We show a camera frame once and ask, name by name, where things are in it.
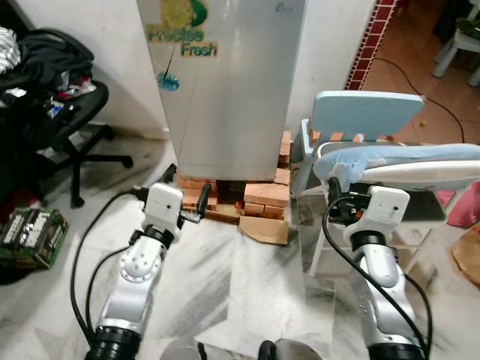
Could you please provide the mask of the red clay brick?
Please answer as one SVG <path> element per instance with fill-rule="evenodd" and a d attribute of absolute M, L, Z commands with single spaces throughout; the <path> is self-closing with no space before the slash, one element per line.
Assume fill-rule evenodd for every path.
<path fill-rule="evenodd" d="M 242 206 L 242 213 L 244 216 L 248 217 L 268 218 L 275 220 L 286 219 L 285 207 L 264 205 L 264 203 L 244 202 Z"/>
<path fill-rule="evenodd" d="M 284 131 L 282 134 L 281 144 L 279 147 L 279 155 L 277 158 L 278 166 L 290 164 L 291 145 L 292 135 L 290 131 Z"/>
<path fill-rule="evenodd" d="M 216 179 L 207 178 L 191 178 L 185 177 L 185 175 L 177 175 L 177 183 L 181 189 L 202 190 L 206 183 L 211 185 L 211 192 L 216 193 L 218 190 Z"/>
<path fill-rule="evenodd" d="M 244 202 L 286 207 L 290 202 L 290 188 L 282 183 L 247 183 L 244 186 Z"/>

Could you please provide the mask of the light blue plastic chair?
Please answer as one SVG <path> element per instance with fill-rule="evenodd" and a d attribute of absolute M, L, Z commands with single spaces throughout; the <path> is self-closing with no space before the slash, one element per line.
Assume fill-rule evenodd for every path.
<path fill-rule="evenodd" d="M 423 109 L 419 95 L 384 91 L 322 91 L 310 118 L 301 120 L 292 141 L 291 196 L 309 207 L 327 187 L 313 172 L 314 164 L 335 150 L 386 145 L 381 137 L 395 135 Z M 410 257 L 401 262 L 414 267 L 417 250 L 431 230 L 447 220 L 446 207 L 434 192 L 414 191 L 403 223 L 395 231 L 395 244 Z"/>

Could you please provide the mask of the brown cardboard box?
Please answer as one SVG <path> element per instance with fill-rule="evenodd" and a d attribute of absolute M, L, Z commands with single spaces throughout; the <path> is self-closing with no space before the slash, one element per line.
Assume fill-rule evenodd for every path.
<path fill-rule="evenodd" d="M 480 230 L 474 223 L 449 250 L 454 271 L 466 278 L 477 289 L 480 288 Z"/>

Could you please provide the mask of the grey right robot leg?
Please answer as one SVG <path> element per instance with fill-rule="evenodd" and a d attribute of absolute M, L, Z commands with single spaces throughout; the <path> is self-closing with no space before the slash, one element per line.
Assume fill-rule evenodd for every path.
<path fill-rule="evenodd" d="M 323 357 L 299 340 L 279 339 L 264 340 L 257 360 L 323 360 Z"/>

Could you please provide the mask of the black office chair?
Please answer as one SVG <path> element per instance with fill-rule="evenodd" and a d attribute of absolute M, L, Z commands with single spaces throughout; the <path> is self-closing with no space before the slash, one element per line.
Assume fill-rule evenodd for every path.
<path fill-rule="evenodd" d="M 85 200 L 80 194 L 83 164 L 102 162 L 102 164 L 122 164 L 124 168 L 131 168 L 134 165 L 130 155 L 92 153 L 92 149 L 101 140 L 113 140 L 116 137 L 113 128 L 108 124 L 100 124 L 92 137 L 82 146 L 76 146 L 71 142 L 72 135 L 78 134 L 84 127 L 89 126 L 94 117 L 109 102 L 109 87 L 94 77 L 93 80 L 98 86 L 98 89 L 93 92 L 66 100 L 29 96 L 33 103 L 26 109 L 26 116 L 30 120 L 25 127 L 28 148 L 36 155 L 41 155 L 48 149 L 66 155 L 66 158 L 58 163 L 50 159 L 42 162 L 37 177 L 43 179 L 58 171 L 70 169 L 72 171 L 70 206 L 73 209 L 85 205 Z"/>

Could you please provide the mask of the pale plastic stool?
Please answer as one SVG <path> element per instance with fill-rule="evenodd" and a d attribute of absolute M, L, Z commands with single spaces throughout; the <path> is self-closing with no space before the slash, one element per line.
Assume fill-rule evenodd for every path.
<path fill-rule="evenodd" d="M 480 28 L 478 22 L 473 19 L 460 18 L 456 23 L 456 31 L 442 51 L 435 57 L 436 67 L 432 76 L 442 78 L 446 75 L 447 68 L 456 58 L 458 51 L 463 50 L 480 54 Z"/>

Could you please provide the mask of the green fresh fridge sticker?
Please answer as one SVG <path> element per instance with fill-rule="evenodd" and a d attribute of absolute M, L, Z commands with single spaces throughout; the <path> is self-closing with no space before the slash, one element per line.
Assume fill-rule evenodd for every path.
<path fill-rule="evenodd" d="M 160 23 L 146 25 L 151 44 L 178 44 L 181 57 L 216 58 L 219 46 L 206 41 L 203 24 L 209 18 L 206 0 L 158 0 Z"/>

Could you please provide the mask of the green printed carton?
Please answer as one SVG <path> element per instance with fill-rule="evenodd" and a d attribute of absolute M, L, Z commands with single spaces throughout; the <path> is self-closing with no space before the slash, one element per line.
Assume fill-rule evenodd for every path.
<path fill-rule="evenodd" d="M 68 220 L 52 207 L 17 207 L 0 229 L 0 266 L 48 270 L 54 267 Z"/>

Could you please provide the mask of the flat brown cardboard piece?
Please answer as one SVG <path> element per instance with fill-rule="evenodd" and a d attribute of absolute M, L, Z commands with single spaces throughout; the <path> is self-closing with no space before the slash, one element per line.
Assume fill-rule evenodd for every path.
<path fill-rule="evenodd" d="M 245 236 L 257 242 L 281 246 L 288 244 L 288 220 L 242 216 L 239 218 L 238 227 Z"/>

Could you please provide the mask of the dark clothes pile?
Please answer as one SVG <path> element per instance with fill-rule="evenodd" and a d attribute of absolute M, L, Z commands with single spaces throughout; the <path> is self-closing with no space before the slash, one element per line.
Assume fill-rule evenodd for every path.
<path fill-rule="evenodd" d="M 0 26 L 0 97 L 66 100 L 95 92 L 94 55 L 57 28 L 19 35 Z"/>

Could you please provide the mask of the silver fridge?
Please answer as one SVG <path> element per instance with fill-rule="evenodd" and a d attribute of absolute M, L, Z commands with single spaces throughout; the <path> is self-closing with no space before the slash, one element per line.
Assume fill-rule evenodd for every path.
<path fill-rule="evenodd" d="M 135 0 L 146 25 L 158 0 Z M 186 177 L 264 181 L 278 161 L 305 0 L 206 0 L 206 41 L 216 58 L 182 57 L 177 43 L 151 43 L 178 171 Z"/>

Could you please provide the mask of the white board with blue cover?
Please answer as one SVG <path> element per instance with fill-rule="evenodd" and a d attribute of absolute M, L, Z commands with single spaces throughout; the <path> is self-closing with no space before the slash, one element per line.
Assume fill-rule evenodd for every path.
<path fill-rule="evenodd" d="M 356 183 L 408 191 L 458 190 L 480 181 L 480 146 L 328 142 L 319 147 L 308 170 L 323 183 L 336 179 L 345 190 Z"/>

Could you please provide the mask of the pink cushion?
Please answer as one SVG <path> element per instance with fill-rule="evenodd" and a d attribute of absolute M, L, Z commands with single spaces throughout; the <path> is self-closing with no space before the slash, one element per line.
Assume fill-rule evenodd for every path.
<path fill-rule="evenodd" d="M 480 218 L 480 182 L 473 182 L 447 214 L 449 226 L 469 229 Z"/>

